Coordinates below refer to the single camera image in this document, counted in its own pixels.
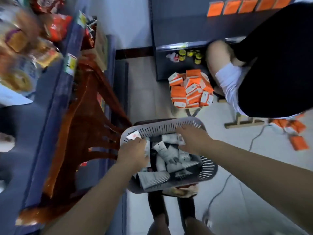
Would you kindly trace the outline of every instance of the left hand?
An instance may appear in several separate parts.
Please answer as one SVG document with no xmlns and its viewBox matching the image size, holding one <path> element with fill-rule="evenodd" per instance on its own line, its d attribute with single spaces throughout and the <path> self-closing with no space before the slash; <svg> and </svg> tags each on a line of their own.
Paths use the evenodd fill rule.
<svg viewBox="0 0 313 235">
<path fill-rule="evenodd" d="M 118 151 L 117 164 L 130 169 L 132 173 L 147 167 L 150 159 L 145 155 L 146 143 L 147 141 L 141 138 L 124 143 Z"/>
</svg>

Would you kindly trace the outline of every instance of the person in black shirt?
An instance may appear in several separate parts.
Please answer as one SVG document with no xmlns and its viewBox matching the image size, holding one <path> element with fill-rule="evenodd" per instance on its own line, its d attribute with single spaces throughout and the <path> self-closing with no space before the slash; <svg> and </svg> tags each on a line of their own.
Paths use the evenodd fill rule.
<svg viewBox="0 0 313 235">
<path fill-rule="evenodd" d="M 235 110 L 250 117 L 287 118 L 313 107 L 313 3 L 276 12 L 231 48 L 207 51 L 209 71 Z M 245 74 L 242 67 L 253 61 Z"/>
</svg>

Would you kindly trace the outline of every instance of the forearm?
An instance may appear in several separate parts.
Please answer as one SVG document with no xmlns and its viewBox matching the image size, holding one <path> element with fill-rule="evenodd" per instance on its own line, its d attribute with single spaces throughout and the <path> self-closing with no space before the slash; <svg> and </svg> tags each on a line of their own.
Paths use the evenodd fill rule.
<svg viewBox="0 0 313 235">
<path fill-rule="evenodd" d="M 214 140 L 206 157 L 313 233 L 313 172 Z"/>
<path fill-rule="evenodd" d="M 45 235 L 104 234 L 132 173 L 129 168 L 118 164 L 112 166 L 100 183 L 51 226 Z"/>
</svg>

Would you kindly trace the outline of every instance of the gray cable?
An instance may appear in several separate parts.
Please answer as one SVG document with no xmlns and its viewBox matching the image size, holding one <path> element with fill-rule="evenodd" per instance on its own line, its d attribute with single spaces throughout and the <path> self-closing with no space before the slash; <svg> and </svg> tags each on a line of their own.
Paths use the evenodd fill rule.
<svg viewBox="0 0 313 235">
<path fill-rule="evenodd" d="M 269 126 L 269 124 L 263 126 L 262 129 L 261 129 L 261 131 L 260 131 L 260 133 L 259 133 L 256 137 L 254 137 L 254 138 L 252 139 L 252 141 L 251 141 L 251 143 L 250 143 L 250 147 L 249 147 L 249 152 L 251 152 L 251 150 L 252 150 L 252 146 L 253 146 L 254 140 L 257 139 L 258 137 L 260 137 L 260 136 L 263 134 L 264 129 L 265 129 L 267 126 Z M 217 194 L 211 199 L 211 201 L 210 201 L 210 203 L 209 203 L 209 206 L 208 206 L 206 212 L 203 214 L 202 222 L 204 222 L 205 225 L 208 224 L 208 221 L 209 221 L 209 218 L 210 218 L 210 212 L 209 212 L 209 211 L 210 211 L 210 207 L 211 207 L 213 201 L 215 200 L 215 198 L 217 198 L 217 197 L 224 191 L 224 189 L 225 189 L 225 187 L 226 187 L 226 185 L 227 185 L 227 181 L 228 181 L 228 179 L 229 179 L 231 176 L 232 176 L 232 174 L 230 174 L 230 175 L 227 177 L 227 179 L 226 179 L 226 181 L 225 181 L 225 184 L 224 184 L 222 190 L 221 190 L 219 193 L 217 193 Z"/>
</svg>

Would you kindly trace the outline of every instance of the gray plastic basket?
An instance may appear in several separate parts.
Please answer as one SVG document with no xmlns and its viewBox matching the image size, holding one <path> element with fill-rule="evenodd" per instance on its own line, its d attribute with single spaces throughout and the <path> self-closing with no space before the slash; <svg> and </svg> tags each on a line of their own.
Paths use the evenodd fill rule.
<svg viewBox="0 0 313 235">
<path fill-rule="evenodd" d="M 194 125 L 197 128 L 202 128 L 206 130 L 201 120 L 195 117 L 172 119 L 172 120 L 159 121 L 155 123 L 130 127 L 123 132 L 120 138 L 120 143 L 122 145 L 123 143 L 127 142 L 128 139 L 126 137 L 137 130 L 139 130 L 141 137 L 144 138 L 144 137 L 159 136 L 159 135 L 168 134 L 168 133 L 175 133 L 176 128 L 181 127 L 182 125 Z M 147 189 L 142 189 L 140 185 L 136 182 L 136 179 L 132 177 L 131 181 L 129 182 L 128 189 L 133 193 L 140 194 L 140 193 L 168 189 L 171 187 L 195 184 L 200 181 L 210 180 L 216 175 L 217 165 L 213 161 L 203 156 L 200 156 L 200 157 L 195 156 L 195 155 L 191 155 L 191 156 L 193 157 L 193 160 L 197 160 L 200 162 L 200 164 L 198 164 L 201 167 L 200 174 L 192 175 L 180 181 L 168 181 L 168 182 L 156 185 L 156 186 L 149 187 Z"/>
</svg>

